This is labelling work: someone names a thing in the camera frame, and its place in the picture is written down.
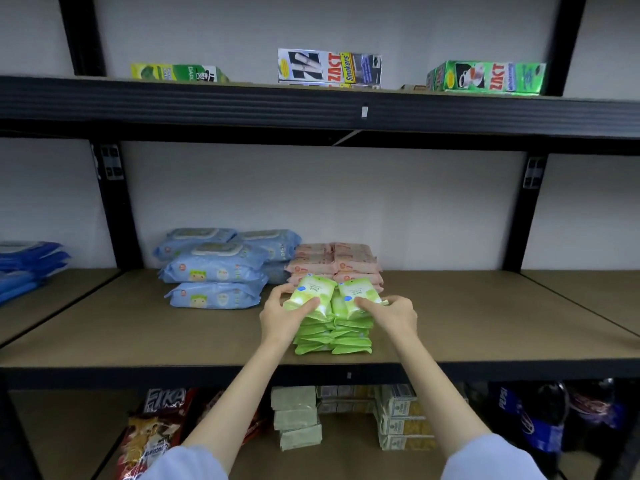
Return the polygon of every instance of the stack of pink packages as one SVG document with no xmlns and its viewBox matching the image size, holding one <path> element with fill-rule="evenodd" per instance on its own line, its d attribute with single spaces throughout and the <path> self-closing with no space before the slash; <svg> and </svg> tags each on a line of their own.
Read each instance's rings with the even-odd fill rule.
<svg viewBox="0 0 640 480">
<path fill-rule="evenodd" d="M 383 291 L 382 269 L 366 244 L 300 244 L 296 256 L 285 269 L 291 273 L 288 281 L 295 285 L 303 276 L 312 273 L 338 283 L 368 278 L 376 291 Z"/>
</svg>

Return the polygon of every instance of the stack of green packages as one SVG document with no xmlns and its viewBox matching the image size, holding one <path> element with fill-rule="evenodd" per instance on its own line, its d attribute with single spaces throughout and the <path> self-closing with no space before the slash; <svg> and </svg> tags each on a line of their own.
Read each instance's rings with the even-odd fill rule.
<svg viewBox="0 0 640 480">
<path fill-rule="evenodd" d="M 314 297 L 320 305 L 307 315 L 293 343 L 296 354 L 331 351 L 332 354 L 371 353 L 369 330 L 373 318 L 356 306 L 354 298 L 361 296 L 382 303 L 377 291 L 366 278 L 336 283 L 308 274 L 300 280 L 291 298 L 284 302 L 286 310 L 294 310 Z"/>
</svg>

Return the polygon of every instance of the zact toothpaste box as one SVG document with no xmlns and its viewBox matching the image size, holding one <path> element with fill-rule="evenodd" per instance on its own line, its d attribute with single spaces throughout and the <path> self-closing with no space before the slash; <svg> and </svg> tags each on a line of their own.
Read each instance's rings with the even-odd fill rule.
<svg viewBox="0 0 640 480">
<path fill-rule="evenodd" d="M 278 80 L 380 87 L 381 72 L 379 54 L 278 49 Z"/>
<path fill-rule="evenodd" d="M 215 66 L 186 64 L 132 64 L 134 79 L 192 80 L 205 82 L 229 82 L 229 78 Z"/>
<path fill-rule="evenodd" d="M 539 95 L 547 65 L 542 63 L 447 61 L 427 75 L 434 91 Z"/>
</svg>

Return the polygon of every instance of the person's left hand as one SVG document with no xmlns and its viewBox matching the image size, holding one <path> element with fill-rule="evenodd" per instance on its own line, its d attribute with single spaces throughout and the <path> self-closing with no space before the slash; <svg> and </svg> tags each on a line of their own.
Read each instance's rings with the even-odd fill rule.
<svg viewBox="0 0 640 480">
<path fill-rule="evenodd" d="M 320 305 L 320 298 L 311 298 L 296 310 L 285 310 L 280 304 L 283 293 L 293 293 L 292 284 L 276 286 L 260 312 L 262 343 L 288 347 L 300 327 L 300 322 Z"/>
</svg>

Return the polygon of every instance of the sleeve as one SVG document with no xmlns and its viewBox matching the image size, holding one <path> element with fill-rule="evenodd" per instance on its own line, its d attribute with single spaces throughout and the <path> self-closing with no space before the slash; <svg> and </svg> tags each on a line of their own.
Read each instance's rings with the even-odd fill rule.
<svg viewBox="0 0 640 480">
<path fill-rule="evenodd" d="M 447 460 L 442 480 L 545 480 L 531 455 L 499 435 L 484 435 Z"/>
<path fill-rule="evenodd" d="M 228 480 L 213 455 L 201 446 L 176 446 L 151 465 L 140 480 Z"/>
</svg>

